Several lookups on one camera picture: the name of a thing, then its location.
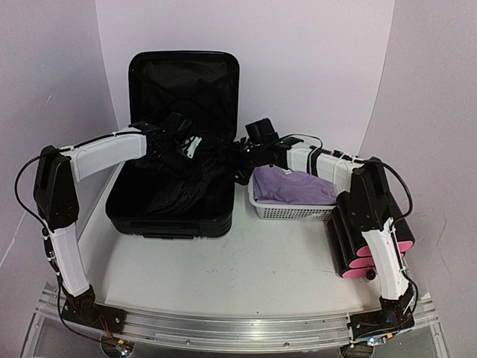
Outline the black garment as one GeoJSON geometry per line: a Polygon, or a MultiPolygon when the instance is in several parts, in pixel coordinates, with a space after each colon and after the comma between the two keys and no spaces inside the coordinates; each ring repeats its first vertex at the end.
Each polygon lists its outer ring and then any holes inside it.
{"type": "Polygon", "coordinates": [[[203,199],[210,188],[223,192],[231,180],[230,170],[216,158],[194,161],[191,171],[165,175],[165,184],[152,197],[148,215],[175,216],[185,213],[203,199]]]}

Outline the purple cloth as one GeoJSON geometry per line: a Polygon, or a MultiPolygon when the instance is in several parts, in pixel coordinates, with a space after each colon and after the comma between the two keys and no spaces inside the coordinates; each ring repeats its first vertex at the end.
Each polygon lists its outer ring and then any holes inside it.
{"type": "Polygon", "coordinates": [[[324,179],[302,173],[263,166],[253,172],[253,197],[260,204],[336,204],[335,186],[324,179]]]}

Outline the black ribbed hard-shell suitcase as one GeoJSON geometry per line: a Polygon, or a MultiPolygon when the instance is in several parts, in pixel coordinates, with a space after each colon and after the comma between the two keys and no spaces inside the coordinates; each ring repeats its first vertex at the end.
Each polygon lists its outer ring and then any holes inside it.
{"type": "Polygon", "coordinates": [[[207,195],[175,216],[145,212],[164,187],[166,167],[156,146],[191,136],[202,137],[195,159],[216,158],[227,168],[226,147],[236,138],[239,103],[239,62],[222,51],[147,51],[128,68],[130,123],[152,128],[148,153],[122,166],[108,195],[105,212],[114,228],[145,238],[218,238],[232,226],[235,184],[207,195]]]}

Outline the white perforated plastic basket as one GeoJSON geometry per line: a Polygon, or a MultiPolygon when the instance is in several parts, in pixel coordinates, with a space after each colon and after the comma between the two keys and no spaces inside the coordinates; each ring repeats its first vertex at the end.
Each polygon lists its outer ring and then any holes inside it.
{"type": "MultiPolygon", "coordinates": [[[[336,188],[337,194],[340,194],[343,189],[333,184],[336,188]]],[[[287,205],[287,204],[260,204],[253,197],[253,174],[250,182],[247,185],[247,192],[250,204],[255,208],[257,216],[261,219],[276,219],[276,220],[321,220],[327,221],[330,219],[332,210],[336,204],[331,206],[316,206],[316,205],[287,205]]]]}

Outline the pink drawer black knob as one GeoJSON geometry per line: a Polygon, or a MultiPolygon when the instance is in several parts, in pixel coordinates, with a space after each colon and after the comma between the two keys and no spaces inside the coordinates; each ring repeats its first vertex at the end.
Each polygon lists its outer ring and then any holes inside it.
{"type": "Polygon", "coordinates": [[[377,270],[374,266],[350,268],[348,266],[339,264],[336,266],[335,270],[337,274],[344,279],[356,279],[364,277],[368,280],[373,280],[377,275],[377,270]]]}

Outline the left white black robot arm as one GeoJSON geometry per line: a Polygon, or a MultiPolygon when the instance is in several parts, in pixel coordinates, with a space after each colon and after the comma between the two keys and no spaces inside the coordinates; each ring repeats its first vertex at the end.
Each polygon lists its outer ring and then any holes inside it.
{"type": "Polygon", "coordinates": [[[45,254],[74,321],[92,326],[102,320],[104,311],[95,302],[78,244],[78,184],[129,160],[146,160],[170,168],[180,178],[170,193],[153,205],[153,211],[182,213],[199,199],[196,189],[186,187],[186,180],[195,177],[192,160],[202,142],[203,136],[195,133],[192,123],[173,113],[162,127],[137,122],[75,145],[50,145],[26,163],[37,164],[36,209],[23,209],[42,226],[45,254]]]}

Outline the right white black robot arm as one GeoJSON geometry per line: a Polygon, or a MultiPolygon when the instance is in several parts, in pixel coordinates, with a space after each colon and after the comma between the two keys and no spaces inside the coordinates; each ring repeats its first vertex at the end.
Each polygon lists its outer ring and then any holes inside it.
{"type": "Polygon", "coordinates": [[[350,316],[353,338],[380,337],[413,327],[419,290],[406,272],[396,230],[407,214],[392,213],[393,196],[385,174],[395,170],[376,158],[365,160],[326,150],[303,140],[300,134],[280,137],[270,119],[253,122],[246,130],[245,138],[226,147],[226,161],[237,183],[248,183],[256,167],[269,165],[306,173],[341,188],[338,197],[345,202],[347,214],[342,222],[367,243],[381,292],[379,310],[350,316]]]}

